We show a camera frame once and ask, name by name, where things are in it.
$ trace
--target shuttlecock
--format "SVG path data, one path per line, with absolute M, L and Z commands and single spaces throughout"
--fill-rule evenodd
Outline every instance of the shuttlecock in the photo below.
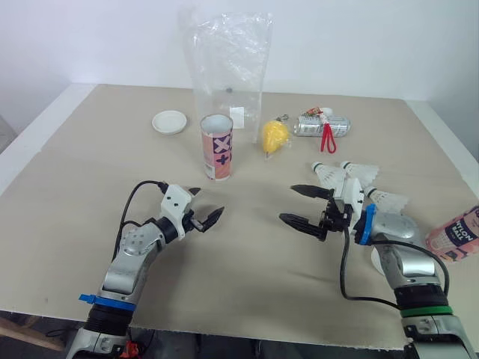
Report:
M 335 194 L 341 193 L 344 180 L 346 179 L 346 171 L 343 168 L 323 165 L 320 162 L 313 163 L 311 168 L 320 180 L 321 187 L 327 189 L 333 188 Z
M 376 204 L 381 212 L 400 213 L 409 202 L 409 198 L 401 194 L 378 190 L 376 187 L 367 187 L 364 193 Z
M 375 165 L 360 165 L 348 161 L 341 162 L 341 168 L 352 178 L 357 178 L 362 188 L 368 187 L 376 178 L 379 167 Z

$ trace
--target can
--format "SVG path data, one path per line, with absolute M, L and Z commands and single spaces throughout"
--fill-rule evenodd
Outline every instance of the can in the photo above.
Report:
M 431 231 L 426 244 L 434 254 L 451 262 L 479 252 L 479 206 Z
M 215 181 L 231 174 L 233 120 L 223 114 L 210 114 L 200 121 L 204 171 Z
M 351 121 L 344 116 L 335 114 L 328 116 L 329 125 L 331 126 L 334 137 L 343 137 L 351 128 Z M 318 116 L 298 116 L 293 127 L 293 133 L 299 137 L 321 137 L 323 135 L 323 123 Z

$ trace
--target table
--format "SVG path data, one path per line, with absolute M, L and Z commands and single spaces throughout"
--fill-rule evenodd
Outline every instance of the table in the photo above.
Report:
M 160 254 L 133 325 L 402 348 L 399 313 L 342 299 L 340 236 L 321 243 L 278 219 L 280 212 L 318 219 L 325 206 L 288 188 L 317 183 L 314 161 L 377 164 L 377 187 L 410 196 L 405 213 L 430 230 L 477 203 L 471 188 L 477 191 L 478 164 L 423 102 L 265 93 L 263 119 L 318 104 L 353 122 L 336 154 L 318 153 L 317 139 L 294 138 L 290 149 L 265 162 L 260 146 L 235 130 L 233 176 L 215 183 L 202 171 L 190 90 L 70 86 L 0 156 L 7 169 L 0 177 L 0 309 L 84 320 L 90 305 L 77 298 L 103 281 L 129 192 L 140 180 L 165 180 L 202 187 L 200 214 L 226 209 L 209 232 L 189 233 Z M 186 114 L 183 132 L 164 136 L 151 128 L 151 118 L 165 109 Z M 128 219 L 157 216 L 161 198 L 155 188 L 142 189 Z M 351 294 L 394 299 L 370 262 L 370 248 L 353 246 L 348 266 Z M 448 268 L 451 306 L 479 349 L 479 256 Z

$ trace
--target white wall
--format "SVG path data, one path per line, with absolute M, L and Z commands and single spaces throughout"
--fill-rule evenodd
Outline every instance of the white wall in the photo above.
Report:
M 269 11 L 265 90 L 429 100 L 477 158 L 477 0 L 203 0 Z M 190 87 L 166 0 L 0 1 L 0 114 L 24 129 L 69 82 Z

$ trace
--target yellow object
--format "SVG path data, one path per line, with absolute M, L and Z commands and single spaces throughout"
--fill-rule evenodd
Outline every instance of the yellow object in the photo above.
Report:
M 275 152 L 287 142 L 290 133 L 287 126 L 277 120 L 269 121 L 263 126 L 263 151 L 266 154 Z

